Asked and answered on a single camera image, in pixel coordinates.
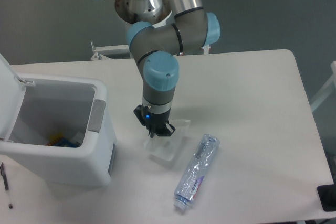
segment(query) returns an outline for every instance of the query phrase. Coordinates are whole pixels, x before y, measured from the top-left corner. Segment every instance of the gray floor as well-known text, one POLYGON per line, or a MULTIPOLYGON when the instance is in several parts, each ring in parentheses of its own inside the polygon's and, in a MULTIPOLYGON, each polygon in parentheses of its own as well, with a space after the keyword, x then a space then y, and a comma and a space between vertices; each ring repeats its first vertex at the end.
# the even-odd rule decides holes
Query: gray floor
MULTIPOLYGON (((296 57, 308 99, 336 60, 336 0, 203 0, 222 36, 212 52, 286 48, 296 57)), ((125 44, 114 0, 0 0, 0 52, 11 64, 89 60, 96 46, 125 44)), ((336 94, 314 113, 336 154, 336 94)))

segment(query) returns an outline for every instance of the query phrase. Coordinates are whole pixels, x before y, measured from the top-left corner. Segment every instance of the blue joint cap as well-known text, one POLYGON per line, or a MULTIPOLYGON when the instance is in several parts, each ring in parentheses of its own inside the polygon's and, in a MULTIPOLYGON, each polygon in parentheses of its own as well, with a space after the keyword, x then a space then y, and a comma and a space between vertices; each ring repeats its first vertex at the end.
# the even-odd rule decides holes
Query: blue joint cap
POLYGON ((179 75, 179 63, 168 52, 154 52, 149 55, 143 67, 144 81, 158 91, 175 88, 179 75))
POLYGON ((139 21, 134 23, 126 33, 126 40, 129 47, 131 47, 132 40, 142 30, 147 27, 153 27, 151 23, 145 21, 139 21))
POLYGON ((206 16, 208 17, 208 33, 206 35, 204 46, 215 43, 221 36, 221 27, 216 15, 213 13, 206 13, 206 16))

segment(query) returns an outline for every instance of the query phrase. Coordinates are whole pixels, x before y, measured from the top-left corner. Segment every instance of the transparent plastic container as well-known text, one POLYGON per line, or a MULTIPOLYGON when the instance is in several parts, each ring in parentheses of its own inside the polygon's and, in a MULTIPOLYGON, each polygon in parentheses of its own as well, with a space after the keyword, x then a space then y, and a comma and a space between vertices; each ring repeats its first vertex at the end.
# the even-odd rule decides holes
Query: transparent plastic container
POLYGON ((185 210, 187 204, 192 203, 197 195, 201 183, 209 170, 211 162, 219 147, 219 140, 205 134, 196 152, 189 161, 184 174, 174 192, 176 200, 174 206, 185 210))
POLYGON ((181 141, 187 132, 191 123, 188 119, 171 120, 170 123, 176 128, 171 136, 148 137, 143 143, 146 151, 153 156, 159 157, 165 161, 172 161, 181 146, 181 141))

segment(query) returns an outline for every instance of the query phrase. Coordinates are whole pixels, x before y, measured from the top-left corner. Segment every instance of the black object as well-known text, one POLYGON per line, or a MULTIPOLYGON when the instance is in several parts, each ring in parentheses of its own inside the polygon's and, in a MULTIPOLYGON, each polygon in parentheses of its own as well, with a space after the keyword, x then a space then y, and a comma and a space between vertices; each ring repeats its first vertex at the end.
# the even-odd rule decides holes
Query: black object
POLYGON ((9 190, 9 186, 8 186, 7 175, 6 175, 6 172, 5 172, 5 165, 4 165, 4 163, 1 163, 0 173, 1 173, 2 178, 4 179, 5 190, 8 191, 9 190))
POLYGON ((336 211, 336 185, 318 186, 322 208, 326 212, 336 211))
POLYGON ((170 109, 162 114, 153 114, 148 111, 147 106, 138 105, 133 112, 142 126, 146 127, 151 138, 155 134, 157 136, 171 136, 175 132, 175 127, 168 121, 170 109))

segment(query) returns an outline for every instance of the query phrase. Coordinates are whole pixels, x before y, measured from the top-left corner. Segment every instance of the bottle cap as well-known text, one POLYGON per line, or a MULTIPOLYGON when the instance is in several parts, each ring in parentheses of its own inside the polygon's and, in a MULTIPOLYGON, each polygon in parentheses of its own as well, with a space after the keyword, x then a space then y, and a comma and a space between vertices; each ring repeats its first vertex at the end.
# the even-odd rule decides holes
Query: bottle cap
POLYGON ((186 207, 186 204, 183 203, 182 201, 176 199, 175 202, 174 202, 174 206, 177 207, 177 208, 180 208, 182 211, 184 211, 185 207, 186 207))

